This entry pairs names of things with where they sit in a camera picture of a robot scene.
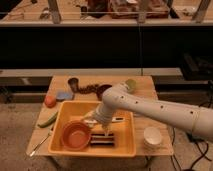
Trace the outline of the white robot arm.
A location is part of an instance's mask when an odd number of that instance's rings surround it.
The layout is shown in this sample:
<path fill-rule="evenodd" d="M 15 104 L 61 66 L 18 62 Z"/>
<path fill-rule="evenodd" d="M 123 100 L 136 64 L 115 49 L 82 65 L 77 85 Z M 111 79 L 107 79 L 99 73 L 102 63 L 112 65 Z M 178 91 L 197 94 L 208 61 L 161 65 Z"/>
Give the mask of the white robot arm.
<path fill-rule="evenodd" d="M 93 118 L 108 126 L 117 110 L 131 111 L 213 142 L 213 109 L 137 97 L 126 83 L 104 91 Z"/>

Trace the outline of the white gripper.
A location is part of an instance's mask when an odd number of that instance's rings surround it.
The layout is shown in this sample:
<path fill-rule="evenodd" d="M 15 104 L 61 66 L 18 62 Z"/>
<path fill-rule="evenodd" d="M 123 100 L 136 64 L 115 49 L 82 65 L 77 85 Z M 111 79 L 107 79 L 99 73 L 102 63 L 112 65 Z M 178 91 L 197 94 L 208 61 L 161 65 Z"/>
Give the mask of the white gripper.
<path fill-rule="evenodd" d="M 99 104 L 92 112 L 92 118 L 102 125 L 105 135 L 109 134 L 113 114 L 114 110 L 103 103 Z"/>

